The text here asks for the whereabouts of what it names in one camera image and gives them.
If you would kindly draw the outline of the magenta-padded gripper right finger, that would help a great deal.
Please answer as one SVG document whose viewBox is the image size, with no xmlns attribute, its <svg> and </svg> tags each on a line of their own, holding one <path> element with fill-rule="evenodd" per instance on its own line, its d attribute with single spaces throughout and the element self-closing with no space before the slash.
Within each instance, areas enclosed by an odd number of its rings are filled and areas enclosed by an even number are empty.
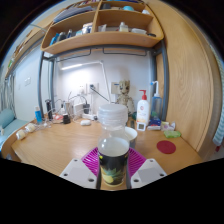
<svg viewBox="0 0 224 224">
<path fill-rule="evenodd" d="M 135 149 L 129 149 L 126 172 L 128 189 L 143 187 L 165 176 L 166 172 L 155 159 L 146 159 Z"/>
</svg>

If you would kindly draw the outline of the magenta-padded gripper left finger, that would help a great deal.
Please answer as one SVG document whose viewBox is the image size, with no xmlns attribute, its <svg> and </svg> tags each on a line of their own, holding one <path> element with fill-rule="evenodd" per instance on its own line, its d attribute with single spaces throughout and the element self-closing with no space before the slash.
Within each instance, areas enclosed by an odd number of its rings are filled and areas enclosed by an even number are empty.
<svg viewBox="0 0 224 224">
<path fill-rule="evenodd" d="M 98 149 L 90 150 L 81 159 L 73 158 L 60 177 L 84 188 L 99 189 L 101 176 Z"/>
</svg>

